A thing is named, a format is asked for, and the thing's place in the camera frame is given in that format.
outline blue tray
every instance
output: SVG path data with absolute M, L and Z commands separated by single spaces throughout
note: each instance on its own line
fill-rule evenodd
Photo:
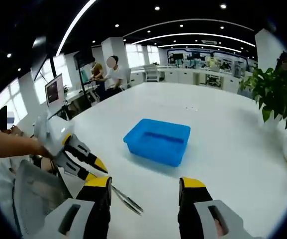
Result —
M 178 167 L 191 128 L 186 125 L 142 119 L 124 138 L 131 153 Z

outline scissors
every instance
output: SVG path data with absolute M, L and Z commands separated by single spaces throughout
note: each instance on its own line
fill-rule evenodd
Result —
M 119 189 L 117 189 L 116 187 L 114 187 L 112 185 L 112 189 L 114 190 L 114 192 L 116 193 L 117 197 L 132 211 L 134 211 L 136 214 L 141 215 L 141 213 L 143 213 L 143 209 L 136 203 L 134 202 L 131 198 L 129 198 L 127 195 L 125 195 L 124 193 L 122 193 Z

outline ceiling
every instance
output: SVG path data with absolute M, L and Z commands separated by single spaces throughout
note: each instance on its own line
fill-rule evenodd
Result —
M 56 54 L 69 25 L 87 2 L 88 0 L 0 0 L 0 91 L 13 79 L 30 70 L 31 47 L 37 36 L 46 35 L 53 54 Z M 103 40 L 112 36 L 124 37 L 126 43 L 134 43 L 178 33 L 224 35 L 255 45 L 255 34 L 263 27 L 272 29 L 273 26 L 277 26 L 275 33 L 285 34 L 283 40 L 287 41 L 287 18 L 282 16 L 282 12 L 286 10 L 285 5 L 277 7 L 257 0 L 242 1 L 241 4 L 240 1 L 233 0 L 224 2 L 226 9 L 220 8 L 220 0 L 97 0 L 73 28 L 62 52 L 67 54 L 84 46 L 100 45 Z M 238 53 L 241 56 L 257 59 L 255 47 L 219 36 L 169 36 L 141 44 L 202 44 L 202 40 L 221 42 L 220 46 L 242 51 Z

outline green leaves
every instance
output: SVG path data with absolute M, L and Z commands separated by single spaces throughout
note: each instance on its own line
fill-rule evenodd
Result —
M 264 73 L 261 69 L 255 69 L 253 75 L 247 80 L 242 80 L 240 88 L 251 89 L 253 99 L 258 103 L 259 109 L 263 103 L 263 119 L 266 122 L 270 113 L 274 111 L 274 118 L 281 115 L 286 119 L 287 128 L 287 71 L 278 69 L 274 71 L 268 68 Z
M 263 105 L 263 102 L 264 102 L 264 99 L 263 98 L 260 98 L 259 101 L 258 101 L 258 105 L 259 105 L 259 108 L 258 109 L 261 109 L 262 105 Z
M 263 107 L 262 113 L 263 113 L 263 120 L 264 120 L 264 122 L 266 122 L 269 119 L 269 117 L 271 115 L 271 112 L 272 112 L 272 110 L 269 109 L 267 106 Z

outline desk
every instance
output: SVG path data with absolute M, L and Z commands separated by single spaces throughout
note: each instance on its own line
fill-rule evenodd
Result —
M 98 87 L 97 85 L 95 85 L 95 86 L 92 86 L 92 85 L 85 86 L 85 91 L 88 92 L 90 90 L 95 90 L 97 87 Z M 94 97 L 94 99 L 96 99 L 96 96 L 93 95 L 92 91 L 90 91 L 90 94 Z M 74 90 L 74 91 L 71 91 L 71 92 L 67 93 L 66 100 L 69 103 L 71 103 L 72 101 L 78 99 L 79 97 L 81 97 L 83 95 L 84 95 L 83 89 Z
M 237 94 L 143 83 L 73 118 L 75 134 L 104 162 L 113 184 L 145 211 L 136 215 L 113 192 L 107 238 L 179 239 L 182 176 L 202 181 L 213 199 L 222 200 L 244 220 L 252 236 L 267 237 L 287 208 L 287 173 L 280 146 L 287 131 L 282 130 L 282 121 L 279 138 L 264 134 L 257 114 L 255 102 Z M 191 127 L 178 168 L 129 152 L 123 137 L 142 118 Z

